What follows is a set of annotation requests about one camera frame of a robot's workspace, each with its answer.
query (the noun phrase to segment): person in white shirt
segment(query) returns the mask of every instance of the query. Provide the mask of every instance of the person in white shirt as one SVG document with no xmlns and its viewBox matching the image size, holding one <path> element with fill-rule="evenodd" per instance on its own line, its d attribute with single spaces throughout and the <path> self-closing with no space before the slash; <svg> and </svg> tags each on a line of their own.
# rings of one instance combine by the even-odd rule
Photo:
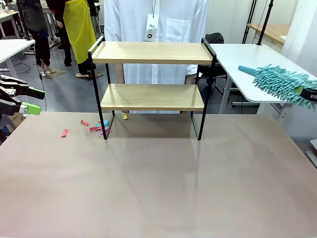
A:
<svg viewBox="0 0 317 238">
<path fill-rule="evenodd" d="M 153 42 L 200 43 L 208 0 L 105 0 L 106 41 L 142 42 L 149 14 L 158 17 Z M 197 65 L 117 64 L 117 83 L 192 84 Z"/>
</svg>

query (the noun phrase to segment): name tag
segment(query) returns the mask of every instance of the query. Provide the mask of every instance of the name tag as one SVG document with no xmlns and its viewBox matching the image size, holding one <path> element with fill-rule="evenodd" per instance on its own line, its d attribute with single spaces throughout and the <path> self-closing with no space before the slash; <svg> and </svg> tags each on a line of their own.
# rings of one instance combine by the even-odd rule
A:
<svg viewBox="0 0 317 238">
<path fill-rule="evenodd" d="M 145 30 L 144 41 L 153 42 L 158 36 L 159 16 L 149 14 L 147 27 Z"/>
</svg>

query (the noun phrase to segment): black chair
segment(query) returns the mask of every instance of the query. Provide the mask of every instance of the black chair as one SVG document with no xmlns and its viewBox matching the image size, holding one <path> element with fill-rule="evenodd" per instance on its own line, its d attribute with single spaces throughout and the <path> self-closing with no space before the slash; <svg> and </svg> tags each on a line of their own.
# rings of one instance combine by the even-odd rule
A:
<svg viewBox="0 0 317 238">
<path fill-rule="evenodd" d="M 206 40 L 208 41 L 209 44 L 223 44 L 223 36 L 217 32 L 217 33 L 212 33 L 212 34 L 207 34 L 206 35 Z M 200 73 L 202 73 L 201 79 L 206 79 L 207 84 L 215 84 L 216 89 L 223 94 L 223 91 L 217 86 L 216 80 L 217 79 L 227 79 L 227 72 L 222 68 L 221 64 L 219 62 L 215 63 L 215 69 L 216 69 L 216 75 L 217 77 L 214 77 L 212 79 L 209 79 L 210 75 L 210 67 L 211 65 L 202 65 L 200 69 Z"/>
</svg>

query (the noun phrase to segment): shirt pocket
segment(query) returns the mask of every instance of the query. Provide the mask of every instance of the shirt pocket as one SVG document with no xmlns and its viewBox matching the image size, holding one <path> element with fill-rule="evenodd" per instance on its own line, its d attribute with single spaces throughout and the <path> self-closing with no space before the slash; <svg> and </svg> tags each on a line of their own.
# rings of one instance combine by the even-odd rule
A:
<svg viewBox="0 0 317 238">
<path fill-rule="evenodd" d="M 190 42 L 190 20 L 168 18 L 166 21 L 166 42 Z"/>
</svg>

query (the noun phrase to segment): yellow skirt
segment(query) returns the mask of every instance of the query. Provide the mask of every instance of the yellow skirt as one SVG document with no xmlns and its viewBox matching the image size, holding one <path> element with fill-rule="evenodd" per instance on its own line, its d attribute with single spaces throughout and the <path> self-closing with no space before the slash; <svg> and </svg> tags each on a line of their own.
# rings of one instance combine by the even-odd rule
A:
<svg viewBox="0 0 317 238">
<path fill-rule="evenodd" d="M 63 19 L 76 61 L 83 63 L 88 58 L 88 50 L 96 42 L 87 0 L 67 1 Z"/>
</svg>

